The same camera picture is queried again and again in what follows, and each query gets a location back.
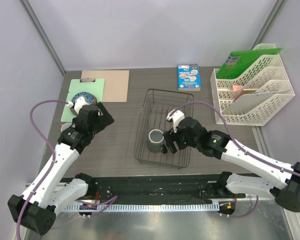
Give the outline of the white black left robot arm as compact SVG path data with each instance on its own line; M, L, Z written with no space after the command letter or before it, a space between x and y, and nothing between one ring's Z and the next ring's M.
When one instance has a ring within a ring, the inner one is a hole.
M60 133L57 144L50 148L52 155L35 180L21 195L13 194L7 202L16 222L16 239L21 239L21 227L45 235L64 208L79 198L90 200L96 195L96 179L84 173L77 174L61 190L55 189L95 135L114 121L101 101L79 107L71 125Z

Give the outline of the grey ceramic mug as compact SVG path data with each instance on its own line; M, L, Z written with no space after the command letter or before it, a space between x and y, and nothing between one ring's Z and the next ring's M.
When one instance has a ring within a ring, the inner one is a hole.
M147 149L152 153L163 153L166 154L168 152L165 145L164 133L160 129L152 129L148 135L146 140Z

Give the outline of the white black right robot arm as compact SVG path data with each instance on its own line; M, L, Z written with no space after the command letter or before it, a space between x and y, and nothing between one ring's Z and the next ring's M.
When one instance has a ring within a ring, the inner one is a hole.
M196 119L181 111L168 114L172 128L166 131L166 147L175 154L187 147L206 157L241 166L256 174L240 176L223 172L216 184L216 193L223 198L230 194L255 195L274 200L280 207L300 212L300 162L291 165L265 156L241 144L219 130L206 130Z

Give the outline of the pink dotted ceramic mug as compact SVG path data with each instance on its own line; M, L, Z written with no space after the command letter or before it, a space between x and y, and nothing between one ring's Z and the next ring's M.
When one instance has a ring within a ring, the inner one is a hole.
M63 132L64 130L70 128L72 126L71 122L65 122L62 124L62 126L60 127L60 131Z

